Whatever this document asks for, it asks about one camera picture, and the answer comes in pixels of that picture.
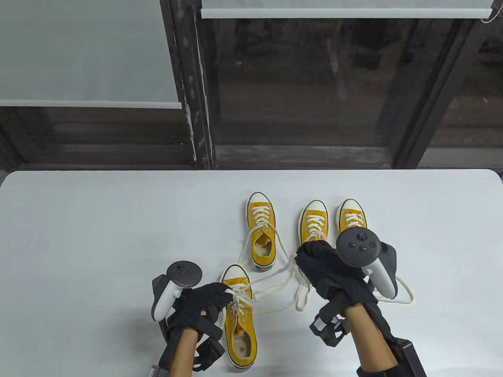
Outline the person's right hand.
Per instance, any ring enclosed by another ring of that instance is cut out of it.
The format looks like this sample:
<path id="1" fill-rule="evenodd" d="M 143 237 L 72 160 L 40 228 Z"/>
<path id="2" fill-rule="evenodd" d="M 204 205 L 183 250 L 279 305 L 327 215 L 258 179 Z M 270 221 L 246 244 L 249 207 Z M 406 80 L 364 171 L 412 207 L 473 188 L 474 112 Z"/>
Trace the person's right hand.
<path id="1" fill-rule="evenodd" d="M 363 271 L 345 264 L 326 241 L 307 241 L 296 252 L 295 262 L 316 292 L 326 300 L 341 302 L 343 314 L 358 304 L 377 304 Z"/>

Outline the person's left hand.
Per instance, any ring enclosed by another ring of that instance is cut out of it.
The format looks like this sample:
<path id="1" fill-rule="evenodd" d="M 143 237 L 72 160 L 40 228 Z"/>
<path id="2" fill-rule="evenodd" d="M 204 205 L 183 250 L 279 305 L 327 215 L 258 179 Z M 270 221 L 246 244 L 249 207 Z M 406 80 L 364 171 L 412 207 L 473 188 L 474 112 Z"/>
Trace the person's left hand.
<path id="1" fill-rule="evenodd" d="M 183 289 L 174 302 L 174 313 L 167 320 L 167 337 L 178 330 L 192 329 L 199 338 L 220 340 L 223 331 L 216 325 L 220 313 L 233 302 L 230 287 L 222 282 L 212 282 L 198 288 Z"/>

